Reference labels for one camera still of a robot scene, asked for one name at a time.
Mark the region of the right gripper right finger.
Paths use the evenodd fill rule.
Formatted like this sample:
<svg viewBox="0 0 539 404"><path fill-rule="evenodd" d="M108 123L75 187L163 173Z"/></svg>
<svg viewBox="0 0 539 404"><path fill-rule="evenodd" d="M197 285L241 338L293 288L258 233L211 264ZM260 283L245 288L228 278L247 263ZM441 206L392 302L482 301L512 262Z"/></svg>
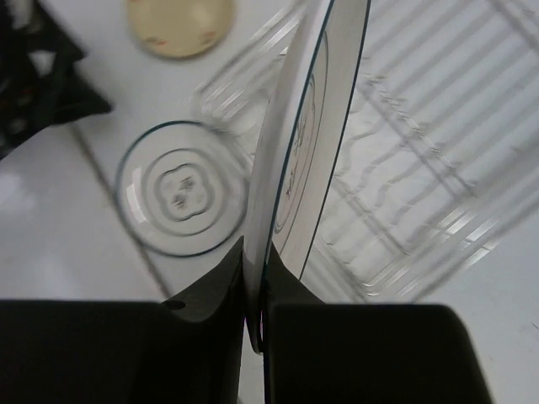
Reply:
<svg viewBox="0 0 539 404"><path fill-rule="evenodd" d="M325 303L268 247L261 309L268 403L492 401L448 306Z"/></svg>

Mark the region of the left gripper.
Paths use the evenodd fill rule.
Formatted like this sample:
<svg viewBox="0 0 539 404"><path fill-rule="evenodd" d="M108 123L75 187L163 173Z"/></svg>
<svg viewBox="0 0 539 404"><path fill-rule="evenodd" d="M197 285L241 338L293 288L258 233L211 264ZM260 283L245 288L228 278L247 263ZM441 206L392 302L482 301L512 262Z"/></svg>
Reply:
<svg viewBox="0 0 539 404"><path fill-rule="evenodd" d="M42 2L28 5L17 23L14 3L1 2L1 157L49 126L113 110L76 68L83 48Z"/></svg>

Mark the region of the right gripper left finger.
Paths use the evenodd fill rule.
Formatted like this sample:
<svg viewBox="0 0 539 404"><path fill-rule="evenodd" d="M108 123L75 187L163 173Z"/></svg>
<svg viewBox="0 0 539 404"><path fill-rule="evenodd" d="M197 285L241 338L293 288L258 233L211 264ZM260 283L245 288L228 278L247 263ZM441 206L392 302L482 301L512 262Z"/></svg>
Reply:
<svg viewBox="0 0 539 404"><path fill-rule="evenodd" d="M242 247L161 303L3 300L2 402L236 402Z"/></svg>

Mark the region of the cream floral plate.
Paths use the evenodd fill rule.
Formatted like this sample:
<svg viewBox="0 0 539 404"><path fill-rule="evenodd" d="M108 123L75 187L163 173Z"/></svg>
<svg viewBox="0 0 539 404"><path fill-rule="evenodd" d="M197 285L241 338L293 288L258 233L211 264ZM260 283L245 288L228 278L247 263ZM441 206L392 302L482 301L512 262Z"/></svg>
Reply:
<svg viewBox="0 0 539 404"><path fill-rule="evenodd" d="M166 58L189 58L217 45L230 31L230 0L135 0L126 3L129 27L144 48Z"/></svg>

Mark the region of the white plate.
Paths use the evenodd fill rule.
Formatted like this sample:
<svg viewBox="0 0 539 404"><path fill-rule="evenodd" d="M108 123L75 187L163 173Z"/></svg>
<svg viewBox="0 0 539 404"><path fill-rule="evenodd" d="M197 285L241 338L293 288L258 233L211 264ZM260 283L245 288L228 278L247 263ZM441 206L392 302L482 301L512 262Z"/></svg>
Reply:
<svg viewBox="0 0 539 404"><path fill-rule="evenodd" d="M265 111L243 236L246 324L263 351L263 285L270 257L300 276L323 213L354 96L371 5L311 1Z"/></svg>
<svg viewBox="0 0 539 404"><path fill-rule="evenodd" d="M168 121L145 131L120 159L115 202L144 247L196 257L239 232L249 174L247 159L228 134L198 121Z"/></svg>

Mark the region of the wire dish rack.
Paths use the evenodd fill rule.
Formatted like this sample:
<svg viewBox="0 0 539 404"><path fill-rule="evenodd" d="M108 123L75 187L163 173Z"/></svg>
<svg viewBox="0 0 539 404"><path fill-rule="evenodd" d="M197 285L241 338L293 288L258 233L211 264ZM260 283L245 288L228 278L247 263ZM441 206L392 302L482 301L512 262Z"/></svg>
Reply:
<svg viewBox="0 0 539 404"><path fill-rule="evenodd" d="M411 301L538 206L538 5L367 1L344 138L307 264L327 300ZM253 163L305 8L278 12L195 91Z"/></svg>

